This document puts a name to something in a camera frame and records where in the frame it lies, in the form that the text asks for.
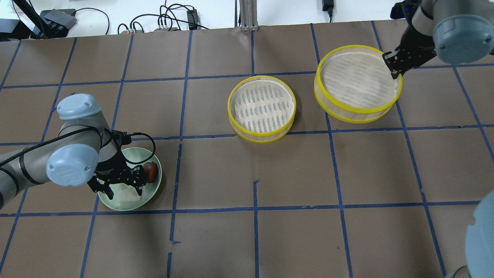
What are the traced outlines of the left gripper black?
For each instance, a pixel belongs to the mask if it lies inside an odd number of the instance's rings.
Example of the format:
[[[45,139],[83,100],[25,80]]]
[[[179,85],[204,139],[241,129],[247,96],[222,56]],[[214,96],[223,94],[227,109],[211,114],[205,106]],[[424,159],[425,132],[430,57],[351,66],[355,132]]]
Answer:
[[[88,181],[93,192],[106,194],[113,200],[113,190],[110,185],[123,183],[135,188],[139,197],[143,194],[146,183],[146,174],[142,165],[129,167],[122,154],[116,154],[109,160],[98,162],[94,175]]]

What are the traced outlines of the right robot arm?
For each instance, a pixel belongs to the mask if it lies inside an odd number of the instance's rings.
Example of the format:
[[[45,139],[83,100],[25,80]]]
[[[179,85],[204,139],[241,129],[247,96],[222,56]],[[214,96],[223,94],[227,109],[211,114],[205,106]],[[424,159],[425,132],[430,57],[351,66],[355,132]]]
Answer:
[[[494,4],[491,0],[404,0],[391,19],[408,26],[399,46],[382,58],[393,79],[435,57],[458,65],[493,55]]]

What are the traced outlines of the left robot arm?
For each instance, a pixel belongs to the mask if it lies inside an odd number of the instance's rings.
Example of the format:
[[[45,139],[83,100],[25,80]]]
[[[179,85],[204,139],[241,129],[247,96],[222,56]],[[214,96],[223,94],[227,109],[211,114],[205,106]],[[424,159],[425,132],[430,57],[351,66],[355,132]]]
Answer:
[[[95,98],[86,93],[61,100],[56,111],[63,121],[58,137],[1,156],[0,207],[18,194],[49,181],[61,186],[88,185],[113,199],[111,185],[123,183],[138,195],[150,179],[141,162],[131,162],[122,146],[131,134],[112,131]]]

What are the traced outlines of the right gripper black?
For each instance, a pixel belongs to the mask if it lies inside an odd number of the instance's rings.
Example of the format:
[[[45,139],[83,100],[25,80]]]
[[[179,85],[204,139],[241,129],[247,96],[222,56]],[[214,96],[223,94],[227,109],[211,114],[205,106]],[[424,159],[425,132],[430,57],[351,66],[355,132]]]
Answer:
[[[402,78],[412,68],[418,68],[436,57],[432,36],[424,35],[413,27],[407,27],[399,46],[394,51],[382,54],[392,78]]]

